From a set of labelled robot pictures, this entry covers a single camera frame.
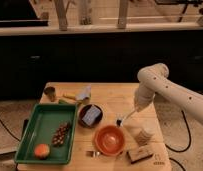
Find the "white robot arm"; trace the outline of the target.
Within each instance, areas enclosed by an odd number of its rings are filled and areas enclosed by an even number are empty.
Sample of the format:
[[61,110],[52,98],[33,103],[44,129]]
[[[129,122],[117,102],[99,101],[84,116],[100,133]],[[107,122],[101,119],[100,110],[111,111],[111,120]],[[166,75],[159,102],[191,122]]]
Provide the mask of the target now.
[[145,109],[158,93],[203,125],[203,95],[171,82],[168,76],[169,69],[163,63],[140,69],[137,73],[139,87],[134,94],[135,109],[138,112]]

